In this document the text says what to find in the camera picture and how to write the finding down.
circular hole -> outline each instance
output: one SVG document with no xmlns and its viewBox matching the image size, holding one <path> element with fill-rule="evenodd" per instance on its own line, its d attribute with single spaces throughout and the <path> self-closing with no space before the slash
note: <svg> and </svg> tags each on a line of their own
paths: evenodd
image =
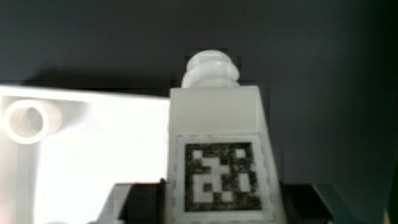
<svg viewBox="0 0 398 224">
<path fill-rule="evenodd" d="M 11 129 L 22 137 L 36 136 L 43 129 L 43 116 L 36 108 L 17 109 L 11 116 Z"/>
</svg>

dark gray background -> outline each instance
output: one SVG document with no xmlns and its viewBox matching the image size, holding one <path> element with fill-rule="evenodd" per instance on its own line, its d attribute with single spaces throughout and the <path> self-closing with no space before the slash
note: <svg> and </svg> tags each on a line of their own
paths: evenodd
<svg viewBox="0 0 398 224">
<path fill-rule="evenodd" d="M 395 22 L 377 0 L 3 1 L 0 83 L 168 96 L 193 53 L 225 49 L 262 87 L 283 181 L 331 185 L 356 219 L 381 223 Z"/>
</svg>

white plastic object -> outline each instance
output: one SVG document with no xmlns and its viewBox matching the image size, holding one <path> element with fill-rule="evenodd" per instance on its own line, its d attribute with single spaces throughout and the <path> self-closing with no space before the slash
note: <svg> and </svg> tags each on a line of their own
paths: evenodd
<svg viewBox="0 0 398 224">
<path fill-rule="evenodd" d="M 0 125 L 0 224 L 88 224 L 115 184 L 166 178 L 170 99 L 0 85 L 0 120 L 22 99 L 58 105 L 63 128 L 20 144 Z"/>
<path fill-rule="evenodd" d="M 63 124 L 58 105 L 43 100 L 19 100 L 4 112 L 4 131 L 20 144 L 33 144 L 51 136 Z"/>
<path fill-rule="evenodd" d="M 203 51 L 187 64 L 184 88 L 237 87 L 241 72 L 228 55 L 216 50 Z"/>
<path fill-rule="evenodd" d="M 205 63 L 212 80 L 219 67 Z M 212 81 L 198 88 L 193 69 L 193 88 L 171 90 L 168 224 L 287 224 L 260 89 Z"/>
</svg>

gray wall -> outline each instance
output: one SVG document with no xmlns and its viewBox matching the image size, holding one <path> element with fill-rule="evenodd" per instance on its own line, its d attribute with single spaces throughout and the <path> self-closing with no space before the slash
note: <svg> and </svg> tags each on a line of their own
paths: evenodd
<svg viewBox="0 0 398 224">
<path fill-rule="evenodd" d="M 0 2 L 0 83 L 168 96 L 223 48 L 264 90 L 280 175 L 381 223 L 397 145 L 393 1 Z"/>
</svg>

qr code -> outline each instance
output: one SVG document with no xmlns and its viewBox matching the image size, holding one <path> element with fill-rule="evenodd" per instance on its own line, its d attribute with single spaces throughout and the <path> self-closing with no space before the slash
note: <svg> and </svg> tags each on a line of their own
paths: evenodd
<svg viewBox="0 0 398 224">
<path fill-rule="evenodd" d="M 253 143 L 186 145 L 186 211 L 262 210 Z"/>
</svg>

